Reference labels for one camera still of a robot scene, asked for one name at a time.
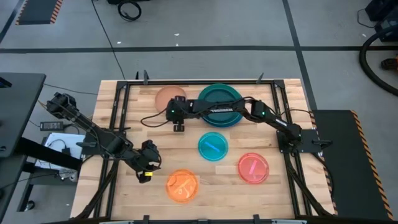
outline black mat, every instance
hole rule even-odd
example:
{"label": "black mat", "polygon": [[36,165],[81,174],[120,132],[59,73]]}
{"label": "black mat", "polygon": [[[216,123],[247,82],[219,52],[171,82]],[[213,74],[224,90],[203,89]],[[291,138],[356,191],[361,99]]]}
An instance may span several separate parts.
{"label": "black mat", "polygon": [[16,25],[53,24],[61,4],[62,0],[26,0]]}
{"label": "black mat", "polygon": [[351,111],[313,113],[321,139],[333,141],[323,155],[334,181],[338,216],[393,219],[358,117]]}

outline wheel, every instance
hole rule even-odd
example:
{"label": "wheel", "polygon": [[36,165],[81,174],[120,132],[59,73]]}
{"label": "wheel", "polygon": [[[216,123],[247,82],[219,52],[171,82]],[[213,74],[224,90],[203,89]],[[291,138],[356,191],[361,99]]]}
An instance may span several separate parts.
{"label": "wheel", "polygon": [[26,208],[25,208],[24,212],[32,210],[34,207],[35,207],[35,202],[30,200],[30,201],[27,202],[27,205],[26,205]]}

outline concrete floor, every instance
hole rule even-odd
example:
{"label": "concrete floor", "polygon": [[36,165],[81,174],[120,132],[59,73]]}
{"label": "concrete floor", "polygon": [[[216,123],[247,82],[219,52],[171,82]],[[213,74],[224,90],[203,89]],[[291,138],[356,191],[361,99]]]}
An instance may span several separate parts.
{"label": "concrete floor", "polygon": [[[19,1],[0,2],[0,29]],[[146,69],[151,78],[303,78],[288,25],[288,3],[301,46],[360,46],[374,33],[356,23],[356,11],[369,0],[152,0],[140,3],[142,17],[136,22],[122,20],[116,6],[106,0],[95,2],[112,44],[120,47],[178,46],[291,46],[281,50],[211,50],[173,52],[117,52],[126,75]],[[363,22],[369,22],[366,16]],[[383,45],[376,41],[374,45]],[[78,53],[0,54],[1,72],[37,72],[47,75],[46,83],[78,91],[97,92],[100,80],[122,79],[109,52],[81,48],[108,48],[90,0],[64,0],[55,24],[16,26],[14,22],[0,42],[4,49],[72,49]],[[383,72],[379,62],[395,52],[369,52],[368,60],[381,78],[398,87],[398,76]],[[398,215],[398,157],[396,131],[398,98],[372,83],[362,72],[357,51],[305,51],[308,71],[318,109],[355,110],[362,122],[391,209]],[[45,86],[40,100],[51,99],[56,91]],[[306,91],[311,90],[306,82]],[[96,97],[71,93],[82,113],[93,113]],[[55,120],[36,106],[31,121]],[[48,135],[28,124],[24,136],[41,142]],[[73,187],[35,187],[34,210],[17,213],[24,184],[20,183],[4,223],[43,223],[66,220],[70,214]]]}

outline large teal plate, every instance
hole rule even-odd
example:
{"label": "large teal plate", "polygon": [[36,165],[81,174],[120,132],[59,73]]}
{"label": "large teal plate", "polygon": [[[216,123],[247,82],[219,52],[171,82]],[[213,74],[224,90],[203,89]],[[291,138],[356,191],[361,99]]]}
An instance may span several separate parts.
{"label": "large teal plate", "polygon": [[[209,102],[230,101],[242,98],[242,96],[234,88],[225,84],[213,84],[206,87],[200,94],[199,100],[206,100]],[[227,112],[209,114],[203,119],[210,125],[227,128],[235,125],[242,119],[242,115],[238,112]]]}

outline black metal frame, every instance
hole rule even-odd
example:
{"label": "black metal frame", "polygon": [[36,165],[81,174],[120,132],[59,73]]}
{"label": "black metal frame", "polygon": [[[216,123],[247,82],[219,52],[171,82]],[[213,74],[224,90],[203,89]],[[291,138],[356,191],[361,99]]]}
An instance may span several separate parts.
{"label": "black metal frame", "polygon": [[[211,84],[215,84],[215,83],[224,83],[227,85],[269,85],[271,87],[272,99],[274,101],[275,112],[278,115],[280,115],[279,99],[277,96],[277,89],[279,89],[281,92],[281,95],[282,95],[283,107],[284,107],[284,110],[286,111],[285,114],[286,114],[287,122],[292,123],[292,115],[290,114],[290,111],[288,110],[289,102],[287,100],[287,94],[286,94],[286,89],[285,89],[283,80],[255,80],[255,79],[250,79],[250,80],[147,80],[147,79],[145,79],[145,80],[118,81],[117,82],[109,128],[111,130],[118,129],[118,131],[124,131],[124,128],[125,128],[124,123],[126,120],[127,105],[128,105],[128,101],[129,101],[129,92],[130,92],[130,88],[132,86],[135,86],[135,85],[211,85]],[[123,99],[123,105],[122,105],[120,124],[119,124],[119,128],[115,128],[114,125],[115,125],[116,117],[117,117],[120,94],[123,89],[124,89],[124,99]],[[291,162],[290,154],[283,153],[283,156],[284,156],[284,161],[285,161],[286,168],[287,168],[288,162],[289,163]],[[294,154],[294,158],[295,158],[295,163],[297,166],[298,176],[303,181],[303,183],[305,183],[302,164],[301,164],[301,160],[300,160],[300,154],[299,153]],[[104,160],[102,170],[101,170],[99,185],[101,185],[103,183],[103,180],[106,176],[107,168],[108,168],[108,161]],[[298,203],[298,199],[297,199],[297,193],[296,193],[294,180],[290,175],[287,175],[287,179],[289,182],[290,198],[292,199],[294,216],[299,217],[301,214],[300,214],[299,203]],[[114,191],[115,191],[115,187],[116,187],[116,180],[117,180],[117,175],[114,176],[114,178],[109,186],[109,195],[108,195],[108,201],[107,201],[107,205],[106,205],[107,206],[106,207],[106,218],[111,218],[112,204],[113,204],[113,199],[114,199]],[[306,214],[312,215],[310,203],[308,202],[307,198],[304,195],[303,195],[303,201],[304,201],[304,205],[305,205]],[[98,202],[97,206],[95,207],[95,212],[94,212],[95,218],[99,217],[100,209],[101,209],[101,200]],[[270,221],[270,219],[261,220],[258,218],[258,215],[254,215],[253,220],[260,221],[260,222],[269,222]],[[217,221],[220,223],[253,223],[253,220],[217,220]],[[164,223],[164,224],[166,224],[166,223],[192,223],[192,221],[197,222],[198,220],[156,220],[156,223]],[[134,223],[135,222],[145,223],[145,219],[143,219],[143,221],[135,220]]]}

